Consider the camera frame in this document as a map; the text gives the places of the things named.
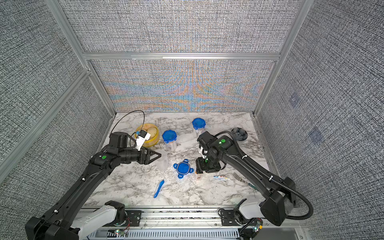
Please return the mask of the clear container front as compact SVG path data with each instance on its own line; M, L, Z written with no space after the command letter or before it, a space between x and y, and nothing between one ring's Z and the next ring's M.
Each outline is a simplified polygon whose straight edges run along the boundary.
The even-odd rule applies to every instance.
M169 167L168 153L166 151L158 151L161 157L155 161L157 168L160 171L166 171Z

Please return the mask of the toothpaste tube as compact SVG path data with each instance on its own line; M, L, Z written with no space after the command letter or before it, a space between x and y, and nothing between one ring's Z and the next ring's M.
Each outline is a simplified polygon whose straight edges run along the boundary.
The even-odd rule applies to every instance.
M228 181L228 180L230 180L230 178L225 177L225 176L213 176L213 178L215 180L219 180L219 181Z

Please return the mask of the blue toothbrush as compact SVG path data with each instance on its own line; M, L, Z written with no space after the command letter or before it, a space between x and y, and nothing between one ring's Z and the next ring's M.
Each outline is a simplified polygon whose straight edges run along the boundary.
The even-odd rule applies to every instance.
M156 191L155 191L155 193L154 193L154 198L157 198L157 197L158 197L158 195L159 195L159 193L160 193L160 190L161 190L162 186L164 185L164 183L165 183L165 180L161 180L161 181L159 182L159 184L158 184L158 186L157 186L157 188L156 188Z

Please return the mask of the blue lid back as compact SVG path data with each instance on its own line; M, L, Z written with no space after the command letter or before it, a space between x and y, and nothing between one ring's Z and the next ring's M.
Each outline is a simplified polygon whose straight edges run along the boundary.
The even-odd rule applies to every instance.
M192 125L195 130L204 129L206 127L206 121L202 118L195 118L192 121Z

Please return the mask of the orange cap bottle front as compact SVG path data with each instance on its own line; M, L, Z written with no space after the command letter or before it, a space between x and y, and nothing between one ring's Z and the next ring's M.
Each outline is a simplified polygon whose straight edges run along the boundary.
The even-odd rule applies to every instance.
M196 174L196 180L197 181L200 181L203 179L203 175L202 174Z

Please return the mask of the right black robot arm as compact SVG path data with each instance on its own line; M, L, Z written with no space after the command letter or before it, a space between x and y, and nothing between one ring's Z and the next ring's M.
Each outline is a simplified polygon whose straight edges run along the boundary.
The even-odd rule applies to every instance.
M284 220L306 220L314 213L311 202L296 191L296 185L290 178L281 177L268 171L241 150L238 142L229 131L211 135L201 134L197 142L210 163L224 162L234 167L265 198L259 204L261 214L272 224L280 226ZM308 206L308 212L301 216L290 216L288 208L296 206L297 198Z

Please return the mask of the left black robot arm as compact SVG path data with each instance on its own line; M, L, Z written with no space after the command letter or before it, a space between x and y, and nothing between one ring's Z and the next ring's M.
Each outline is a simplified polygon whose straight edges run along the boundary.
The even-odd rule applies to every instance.
M87 217L76 220L78 212L94 190L121 164L137 162L149 165L162 155L142 147L143 138L128 147L128 133L110 134L109 144L93 155L88 166L65 195L40 218L32 217L25 230L29 240L82 240L107 224L123 225L127 214L125 205L108 201Z

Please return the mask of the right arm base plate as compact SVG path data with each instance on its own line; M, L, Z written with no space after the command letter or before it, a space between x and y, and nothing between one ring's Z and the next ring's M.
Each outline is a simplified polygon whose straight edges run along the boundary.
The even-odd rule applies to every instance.
M242 226L244 224L244 218L239 211L219 209L218 214L224 227Z

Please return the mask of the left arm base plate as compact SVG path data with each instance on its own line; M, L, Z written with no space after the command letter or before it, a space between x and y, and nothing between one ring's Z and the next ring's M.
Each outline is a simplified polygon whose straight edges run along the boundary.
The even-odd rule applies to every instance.
M112 225L116 227L138 227L142 218L142 211L140 210L128 210L118 211L115 220Z

